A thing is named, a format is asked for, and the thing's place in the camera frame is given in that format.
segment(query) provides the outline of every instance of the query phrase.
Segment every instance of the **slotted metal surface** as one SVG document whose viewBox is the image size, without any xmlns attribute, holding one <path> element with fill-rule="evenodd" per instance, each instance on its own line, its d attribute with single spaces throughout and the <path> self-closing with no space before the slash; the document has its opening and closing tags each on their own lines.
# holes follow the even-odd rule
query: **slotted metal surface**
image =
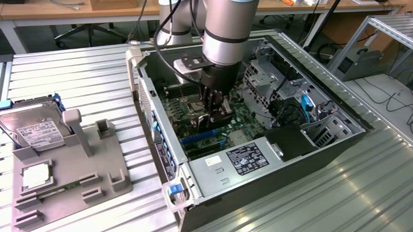
<svg viewBox="0 0 413 232">
<path fill-rule="evenodd" d="M 328 167 L 197 232 L 413 231 L 412 146 L 287 35 L 275 38 L 376 130 Z"/>
<path fill-rule="evenodd" d="M 128 45 L 114 45 L 25 54 L 2 67 L 7 72 L 3 100 L 30 99 L 55 91 L 66 108 L 81 110 L 82 126 L 105 118 L 116 124 L 134 186 L 130 193 L 37 231 L 178 231 L 132 98 L 126 51 Z M 0 143 L 0 231 L 10 231 L 14 159 L 6 135 Z"/>
<path fill-rule="evenodd" d="M 372 16 L 369 18 L 369 24 L 413 49 L 412 14 Z"/>
</svg>

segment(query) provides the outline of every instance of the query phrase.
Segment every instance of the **power supply label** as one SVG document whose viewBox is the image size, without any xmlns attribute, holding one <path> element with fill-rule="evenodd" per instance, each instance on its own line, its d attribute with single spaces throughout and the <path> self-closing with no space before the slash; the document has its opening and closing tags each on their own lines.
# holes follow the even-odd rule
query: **power supply label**
<svg viewBox="0 0 413 232">
<path fill-rule="evenodd" d="M 240 175 L 245 175 L 269 165 L 269 161 L 256 143 L 238 147 L 237 149 L 228 151 L 226 154 Z"/>
<path fill-rule="evenodd" d="M 63 141 L 63 136 L 54 121 L 18 128 L 18 132 L 34 148 Z"/>
</svg>

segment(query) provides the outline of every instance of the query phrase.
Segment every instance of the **metal frame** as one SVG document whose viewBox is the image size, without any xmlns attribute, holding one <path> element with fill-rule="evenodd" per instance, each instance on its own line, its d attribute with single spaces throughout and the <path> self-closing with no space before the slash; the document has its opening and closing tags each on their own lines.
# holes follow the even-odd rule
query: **metal frame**
<svg viewBox="0 0 413 232">
<path fill-rule="evenodd" d="M 353 48 L 353 45 L 356 44 L 360 36 L 363 35 L 369 25 L 372 25 L 377 30 L 380 30 L 394 39 L 402 42 L 410 49 L 413 49 L 413 30 L 412 30 L 413 17 L 411 15 L 403 14 L 403 15 L 368 16 L 364 22 L 361 23 L 353 37 L 351 38 L 351 41 L 345 46 L 344 50 L 329 64 L 329 70 L 332 73 L 335 73 L 335 71 L 337 70 L 341 62 L 347 57 L 348 52 Z M 412 50 L 399 59 L 391 72 L 398 68 L 398 66 L 402 64 L 402 62 L 410 56 L 411 53 Z"/>
<path fill-rule="evenodd" d="M 391 14 L 396 12 L 402 7 L 395 7 Z M 361 12 L 361 11 L 383 11 L 383 7 L 377 8 L 353 8 L 353 9 L 337 9 L 335 13 L 343 12 Z M 321 25 L 323 19 L 327 15 L 328 9 L 316 10 L 320 15 L 319 21 L 316 22 L 315 28 L 311 32 L 311 35 L 307 39 L 305 46 L 311 43 L 312 38 L 315 37 L 316 31 Z M 257 11 L 256 15 L 301 15 L 311 14 L 313 10 L 304 11 Z M 65 24 L 86 24 L 86 23 L 110 23 L 110 22 L 132 22 L 137 21 L 138 17 L 134 15 L 129 16 L 110 16 L 110 17 L 85 17 L 85 18 L 51 18 L 51 19 L 22 19 L 22 20 L 0 20 L 0 29 L 6 35 L 6 38 L 14 48 L 17 54 L 27 53 L 27 48 L 25 46 L 23 40 L 17 31 L 17 27 L 29 27 L 29 26 L 50 26 L 50 25 L 65 25 Z M 142 21 L 160 20 L 160 15 L 152 14 L 142 16 Z"/>
</svg>

